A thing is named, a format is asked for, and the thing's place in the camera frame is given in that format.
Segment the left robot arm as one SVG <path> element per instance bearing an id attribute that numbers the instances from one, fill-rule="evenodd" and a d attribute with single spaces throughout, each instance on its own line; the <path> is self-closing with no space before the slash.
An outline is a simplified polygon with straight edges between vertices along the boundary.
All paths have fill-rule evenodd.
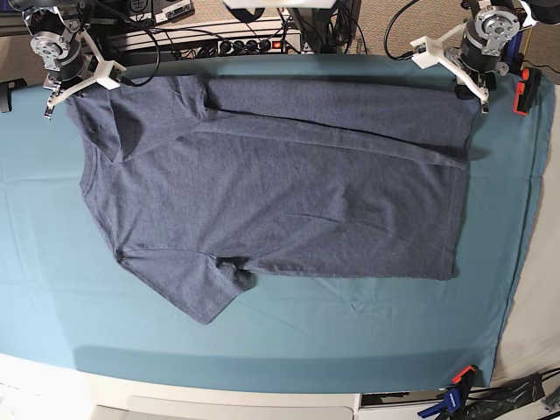
<path id="1" fill-rule="evenodd" d="M 439 63 L 455 75 L 456 95 L 474 96 L 480 110 L 489 111 L 489 94 L 495 78 L 507 74 L 513 66 L 516 46 L 522 32 L 538 24 L 559 23 L 558 1 L 521 1 L 517 9 L 513 1 L 464 1 L 470 12 L 467 20 L 448 31 L 442 38 L 461 33 L 458 47 L 440 51 Z"/>

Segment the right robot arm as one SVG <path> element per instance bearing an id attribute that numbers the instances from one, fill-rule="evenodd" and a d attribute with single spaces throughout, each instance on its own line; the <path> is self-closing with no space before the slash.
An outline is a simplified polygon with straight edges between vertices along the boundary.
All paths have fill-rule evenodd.
<path id="1" fill-rule="evenodd" d="M 94 1 L 12 1 L 11 7 L 22 13 L 31 34 L 31 49 L 44 62 L 47 78 L 45 118 L 54 109 L 81 90 L 94 84 L 117 88 L 111 74 L 118 67 L 102 57 L 88 33 L 95 11 Z"/>

